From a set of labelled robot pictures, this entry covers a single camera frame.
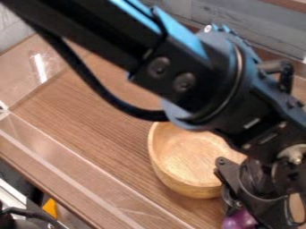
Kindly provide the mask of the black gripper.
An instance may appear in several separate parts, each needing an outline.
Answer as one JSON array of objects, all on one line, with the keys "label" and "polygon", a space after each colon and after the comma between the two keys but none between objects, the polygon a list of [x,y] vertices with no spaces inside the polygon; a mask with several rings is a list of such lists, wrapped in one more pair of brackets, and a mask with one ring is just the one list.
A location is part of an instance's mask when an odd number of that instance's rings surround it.
[{"label": "black gripper", "polygon": [[242,163],[215,162],[229,211],[245,208],[260,229],[306,225],[306,120],[264,119],[249,127],[222,121],[213,132],[246,155]]}]

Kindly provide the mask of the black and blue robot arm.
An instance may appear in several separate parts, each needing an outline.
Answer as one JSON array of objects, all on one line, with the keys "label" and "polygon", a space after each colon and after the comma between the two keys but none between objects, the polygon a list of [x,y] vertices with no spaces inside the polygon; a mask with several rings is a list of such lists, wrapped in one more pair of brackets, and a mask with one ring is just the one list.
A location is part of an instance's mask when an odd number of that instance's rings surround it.
[{"label": "black and blue robot arm", "polygon": [[[294,67],[265,62],[228,26],[193,33],[141,0],[0,0],[39,33],[95,93],[127,115],[220,135],[246,159],[215,161],[222,198],[246,209],[256,229],[298,229],[289,198],[301,196],[306,224],[306,105],[293,94]],[[147,110],[122,101],[71,49],[106,58],[161,97]]]}]

